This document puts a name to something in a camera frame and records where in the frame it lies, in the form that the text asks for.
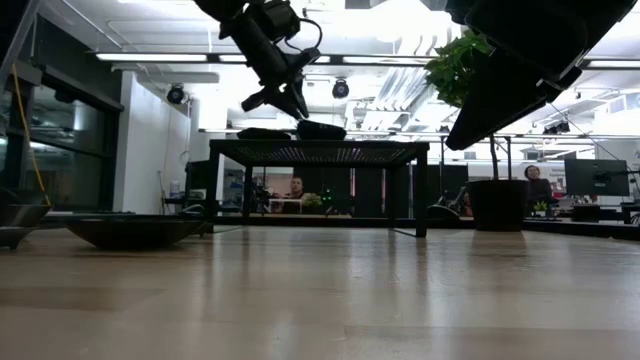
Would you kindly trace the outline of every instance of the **mesh tabletop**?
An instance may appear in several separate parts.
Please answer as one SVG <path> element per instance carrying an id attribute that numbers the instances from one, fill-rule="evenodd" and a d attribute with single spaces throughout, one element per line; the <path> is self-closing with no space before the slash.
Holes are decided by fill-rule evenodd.
<path id="1" fill-rule="evenodd" d="M 391 141 L 211 140 L 212 149 L 243 165 L 393 167 L 416 158 L 428 143 Z"/>

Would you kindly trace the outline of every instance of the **window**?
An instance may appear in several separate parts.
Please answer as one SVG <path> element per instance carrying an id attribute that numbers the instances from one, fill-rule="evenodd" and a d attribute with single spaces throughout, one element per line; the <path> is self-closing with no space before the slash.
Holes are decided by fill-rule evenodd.
<path id="1" fill-rule="evenodd" d="M 31 147 L 54 207 L 99 207 L 102 159 L 37 142 L 31 142 Z M 25 187 L 40 189 L 33 162 L 27 161 L 25 165 Z"/>
<path id="2" fill-rule="evenodd" d="M 35 88 L 31 133 L 85 151 L 104 151 L 105 114 L 46 86 Z"/>

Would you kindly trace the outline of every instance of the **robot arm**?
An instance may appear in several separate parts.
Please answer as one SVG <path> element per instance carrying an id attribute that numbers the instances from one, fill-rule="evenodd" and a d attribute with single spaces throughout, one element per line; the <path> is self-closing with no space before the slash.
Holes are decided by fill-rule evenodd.
<path id="1" fill-rule="evenodd" d="M 475 64 L 473 85 L 447 138 L 449 148 L 464 149 L 553 102 L 581 75 L 577 65 L 584 56 L 636 1 L 449 0 L 446 11 L 453 21 L 484 34 L 495 49 Z M 296 119 L 307 118 L 302 68 L 320 52 L 316 46 L 288 55 L 276 46 L 300 30 L 289 2 L 195 2 L 220 21 L 220 37 L 233 38 L 260 78 L 262 91 L 245 100 L 243 109 L 271 104 Z"/>
<path id="2" fill-rule="evenodd" d="M 302 68 L 320 57 L 316 47 L 291 55 L 276 44 L 300 31 L 300 18 L 288 1 L 196 0 L 207 14 L 218 20 L 220 38 L 231 37 L 260 78 L 262 90 L 242 103 L 244 111 L 270 104 L 295 119 L 309 117 L 302 95 Z"/>

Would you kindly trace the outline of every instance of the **laminate floor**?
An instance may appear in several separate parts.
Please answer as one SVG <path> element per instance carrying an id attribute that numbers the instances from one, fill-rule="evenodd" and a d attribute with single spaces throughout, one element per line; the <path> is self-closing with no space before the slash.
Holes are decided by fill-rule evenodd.
<path id="1" fill-rule="evenodd" d="M 7 360 L 640 359 L 640 243 L 244 228 L 153 252 L 0 249 Z"/>

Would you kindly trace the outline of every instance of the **small plant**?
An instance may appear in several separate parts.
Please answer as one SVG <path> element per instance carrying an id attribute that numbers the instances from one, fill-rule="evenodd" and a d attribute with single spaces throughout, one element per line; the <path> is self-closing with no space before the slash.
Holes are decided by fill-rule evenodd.
<path id="1" fill-rule="evenodd" d="M 302 206 L 304 207 L 318 207 L 322 206 L 322 198 L 318 194 L 305 194 L 302 199 Z"/>
<path id="2" fill-rule="evenodd" d="M 546 212 L 547 209 L 549 209 L 549 206 L 545 202 L 538 202 L 535 205 L 533 205 L 533 211 L 535 212 L 539 212 L 539 211 Z"/>
<path id="3" fill-rule="evenodd" d="M 438 90 L 438 100 L 461 108 L 471 87 L 477 58 L 489 55 L 491 47 L 484 36 L 467 31 L 463 37 L 435 51 L 439 57 L 425 65 L 429 72 L 427 81 Z"/>

